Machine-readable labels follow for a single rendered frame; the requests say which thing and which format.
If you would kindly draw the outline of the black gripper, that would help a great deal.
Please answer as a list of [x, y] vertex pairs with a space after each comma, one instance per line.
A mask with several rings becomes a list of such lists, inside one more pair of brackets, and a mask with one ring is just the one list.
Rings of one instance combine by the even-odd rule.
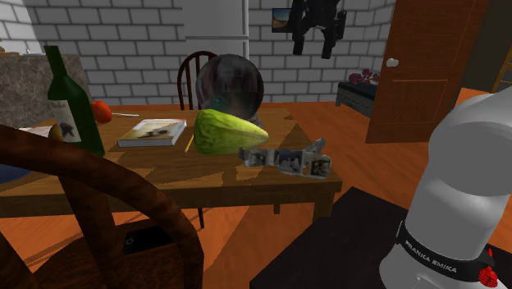
[[288, 28], [293, 30], [293, 54], [303, 53], [305, 34], [309, 28], [320, 26], [324, 36], [322, 58], [329, 59], [336, 41], [345, 33], [347, 11], [337, 12], [340, 0], [293, 0], [288, 20]]

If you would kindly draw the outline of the dark bench with flowers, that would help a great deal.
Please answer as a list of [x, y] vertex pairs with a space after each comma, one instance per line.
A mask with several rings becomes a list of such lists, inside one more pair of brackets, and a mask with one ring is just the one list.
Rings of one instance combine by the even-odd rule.
[[365, 117], [371, 117], [379, 78], [378, 73], [369, 69], [352, 73], [348, 81], [337, 86], [336, 106], [343, 104]]

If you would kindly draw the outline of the dark glass sphere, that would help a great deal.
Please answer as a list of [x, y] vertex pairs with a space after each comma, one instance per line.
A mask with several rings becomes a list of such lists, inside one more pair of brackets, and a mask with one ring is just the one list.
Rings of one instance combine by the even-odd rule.
[[258, 109], [264, 82], [247, 58], [235, 54], [214, 57], [201, 68], [195, 86], [202, 109], [215, 109], [263, 127]]

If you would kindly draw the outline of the white refrigerator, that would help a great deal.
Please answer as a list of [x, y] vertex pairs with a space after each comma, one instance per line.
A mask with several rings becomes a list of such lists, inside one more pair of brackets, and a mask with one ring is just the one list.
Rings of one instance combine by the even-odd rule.
[[249, 0], [183, 0], [187, 53], [249, 59]]

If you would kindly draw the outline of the brown wooden door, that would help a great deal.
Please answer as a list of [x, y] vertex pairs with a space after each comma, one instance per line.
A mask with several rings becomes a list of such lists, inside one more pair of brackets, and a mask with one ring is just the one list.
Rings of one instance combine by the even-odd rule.
[[424, 142], [454, 107], [489, 0], [396, 0], [367, 143]]

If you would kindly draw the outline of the grey patterned angular object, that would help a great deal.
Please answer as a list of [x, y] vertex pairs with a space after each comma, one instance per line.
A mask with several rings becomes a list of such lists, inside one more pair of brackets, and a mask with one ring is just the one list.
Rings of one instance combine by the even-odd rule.
[[325, 179], [331, 170], [331, 158], [321, 153], [325, 139], [315, 140], [305, 149], [244, 149], [238, 157], [245, 167], [277, 167], [291, 176]]

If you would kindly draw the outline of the green melon wedge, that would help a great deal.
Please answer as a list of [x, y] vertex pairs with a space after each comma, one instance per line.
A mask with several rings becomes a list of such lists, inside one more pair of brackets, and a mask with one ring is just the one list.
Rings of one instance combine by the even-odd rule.
[[252, 122], [214, 109], [201, 110], [194, 122], [194, 147], [204, 155], [237, 154], [240, 147], [251, 149], [268, 139]]

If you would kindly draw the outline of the dark wooden spindle chair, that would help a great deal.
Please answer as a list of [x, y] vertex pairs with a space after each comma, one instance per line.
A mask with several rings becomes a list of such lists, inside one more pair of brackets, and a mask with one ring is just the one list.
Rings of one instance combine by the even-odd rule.
[[194, 110], [194, 101], [192, 97], [192, 83], [191, 83], [191, 70], [190, 70], [190, 62], [194, 61], [195, 63], [195, 70], [196, 75], [200, 72], [200, 58], [202, 56], [207, 57], [209, 60], [212, 60], [217, 56], [216, 53], [212, 53], [209, 51], [198, 51], [195, 53], [191, 53], [189, 56], [185, 58], [185, 60], [181, 63], [180, 68], [177, 73], [176, 77], [176, 84], [177, 84], [177, 93], [178, 98], [180, 101], [180, 107], [181, 110], [185, 110], [185, 95], [183, 90], [183, 76], [185, 76], [185, 86], [188, 96], [188, 106], [189, 110]]

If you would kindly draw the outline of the pale paperback book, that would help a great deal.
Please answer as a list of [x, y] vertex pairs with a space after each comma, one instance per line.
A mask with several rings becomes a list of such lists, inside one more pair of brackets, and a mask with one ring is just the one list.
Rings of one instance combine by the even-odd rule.
[[185, 119], [144, 119], [117, 144], [121, 148], [173, 146], [186, 127]]

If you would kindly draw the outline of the wooden table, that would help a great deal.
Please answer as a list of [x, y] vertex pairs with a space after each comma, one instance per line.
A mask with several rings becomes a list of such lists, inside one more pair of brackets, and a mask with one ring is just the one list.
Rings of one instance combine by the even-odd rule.
[[[140, 174], [166, 192], [183, 209], [312, 203], [313, 216], [330, 214], [342, 180], [335, 172], [325, 179], [286, 175], [276, 167], [244, 167], [234, 154], [207, 156], [186, 145], [193, 133], [195, 110], [142, 111], [115, 117], [99, 126], [105, 157]], [[173, 146], [121, 148], [117, 141], [144, 119], [184, 118]], [[32, 172], [0, 184], [0, 218], [66, 215], [72, 212], [56, 177]]]

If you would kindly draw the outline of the green wine bottle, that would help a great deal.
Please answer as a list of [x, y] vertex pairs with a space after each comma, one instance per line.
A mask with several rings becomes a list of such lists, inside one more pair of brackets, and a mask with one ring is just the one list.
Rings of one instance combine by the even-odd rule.
[[103, 157], [105, 150], [86, 92], [68, 75], [58, 46], [44, 46], [53, 79], [48, 101], [64, 142]]

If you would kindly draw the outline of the brown wooden round-back chair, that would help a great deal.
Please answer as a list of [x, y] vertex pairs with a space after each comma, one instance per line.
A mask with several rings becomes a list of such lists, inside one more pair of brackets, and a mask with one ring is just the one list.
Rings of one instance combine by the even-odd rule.
[[107, 289], [134, 289], [109, 197], [156, 222], [177, 244], [184, 289], [202, 289], [204, 254], [194, 226], [174, 200], [139, 174], [86, 149], [4, 125], [0, 164], [59, 178]]

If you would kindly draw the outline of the black phone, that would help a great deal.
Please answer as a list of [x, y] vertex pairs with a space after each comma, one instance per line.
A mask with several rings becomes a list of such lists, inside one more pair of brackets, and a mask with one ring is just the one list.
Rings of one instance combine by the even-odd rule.
[[130, 255], [173, 242], [160, 226], [146, 227], [126, 233], [123, 252], [125, 255]]

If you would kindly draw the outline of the grey marble counter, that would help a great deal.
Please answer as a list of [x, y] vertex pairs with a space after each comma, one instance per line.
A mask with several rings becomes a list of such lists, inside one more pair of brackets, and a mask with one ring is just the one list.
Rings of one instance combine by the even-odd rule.
[[0, 124], [29, 127], [52, 118], [47, 97], [52, 79], [44, 55], [0, 57]]

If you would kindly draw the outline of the blue plate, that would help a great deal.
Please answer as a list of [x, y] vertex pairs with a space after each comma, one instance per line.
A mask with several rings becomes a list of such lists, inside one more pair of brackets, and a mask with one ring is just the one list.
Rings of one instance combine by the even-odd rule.
[[0, 184], [19, 180], [30, 173], [31, 170], [0, 164]]

